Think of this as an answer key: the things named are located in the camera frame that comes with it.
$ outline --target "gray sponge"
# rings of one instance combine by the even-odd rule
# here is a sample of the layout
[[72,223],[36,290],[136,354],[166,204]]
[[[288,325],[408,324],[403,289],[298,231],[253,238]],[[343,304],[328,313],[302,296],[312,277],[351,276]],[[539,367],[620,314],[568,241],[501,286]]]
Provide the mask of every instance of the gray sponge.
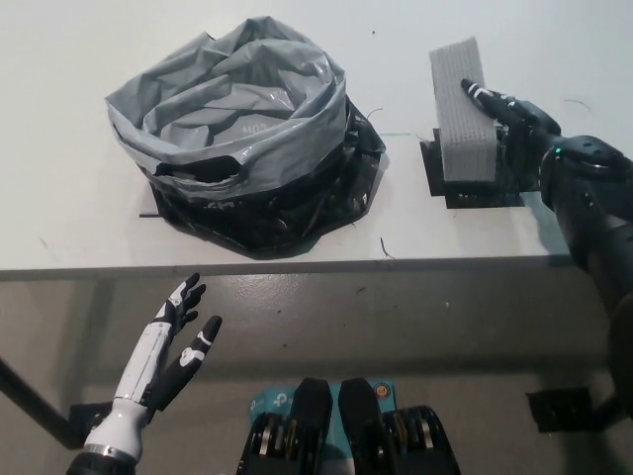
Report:
[[430,53],[445,181],[495,181],[497,133],[492,119],[471,103],[464,78],[484,86],[474,38]]

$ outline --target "robotic hand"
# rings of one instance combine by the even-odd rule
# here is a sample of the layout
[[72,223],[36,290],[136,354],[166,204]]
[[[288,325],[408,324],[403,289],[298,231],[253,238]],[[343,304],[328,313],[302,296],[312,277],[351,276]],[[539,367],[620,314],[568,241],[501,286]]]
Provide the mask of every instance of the robotic hand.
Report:
[[163,373],[169,345],[185,325],[206,286],[194,274],[174,290],[145,327],[128,361],[112,403],[112,412],[88,435],[84,450],[67,475],[133,475],[142,454],[141,431],[156,410],[164,409],[187,385],[218,334],[222,319],[211,317],[194,341]]
[[507,128],[509,166],[537,177],[576,265],[593,279],[609,314],[609,369],[621,410],[633,417],[633,162],[591,136],[565,138],[528,101],[463,79],[462,89]]

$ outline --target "white robotic hand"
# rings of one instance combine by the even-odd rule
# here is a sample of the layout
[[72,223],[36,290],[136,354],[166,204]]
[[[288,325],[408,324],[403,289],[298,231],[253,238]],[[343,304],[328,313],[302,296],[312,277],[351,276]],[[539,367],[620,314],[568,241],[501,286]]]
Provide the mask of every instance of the white robotic hand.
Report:
[[189,311],[200,303],[202,294],[207,290],[205,284],[196,287],[199,280],[200,274],[196,272],[176,287],[176,290],[174,290],[165,303],[162,304],[162,307],[154,318],[155,322],[165,322],[171,325],[174,336],[176,336],[185,325],[198,318],[197,311]]
[[145,327],[117,387],[112,412],[90,432],[68,474],[134,473],[142,454],[141,431],[193,377],[222,324],[220,317],[211,317],[162,374],[173,337],[198,317],[192,309],[207,290],[204,284],[197,286],[199,280],[196,273],[181,283]]

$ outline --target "tabletop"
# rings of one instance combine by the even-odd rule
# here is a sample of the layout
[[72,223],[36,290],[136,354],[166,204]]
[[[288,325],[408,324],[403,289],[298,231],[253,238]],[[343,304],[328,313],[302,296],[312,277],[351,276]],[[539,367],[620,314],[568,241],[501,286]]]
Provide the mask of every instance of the tabletop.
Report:
[[[9,0],[0,6],[0,279],[423,269],[565,260],[537,194],[524,208],[447,210],[419,139],[437,126],[432,49],[475,36],[487,85],[550,113],[565,135],[633,154],[631,7],[624,0]],[[103,98],[203,31],[270,15],[325,49],[383,137],[369,214],[308,252],[253,260],[138,217],[145,179],[116,144]]]

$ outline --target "trash bag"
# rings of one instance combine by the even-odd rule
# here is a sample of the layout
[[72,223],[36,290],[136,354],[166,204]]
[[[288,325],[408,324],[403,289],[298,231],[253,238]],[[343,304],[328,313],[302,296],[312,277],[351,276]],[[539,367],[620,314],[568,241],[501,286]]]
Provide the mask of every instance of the trash bag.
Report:
[[345,72],[272,18],[195,38],[106,98],[158,213],[246,253],[279,253],[367,213],[385,145]]

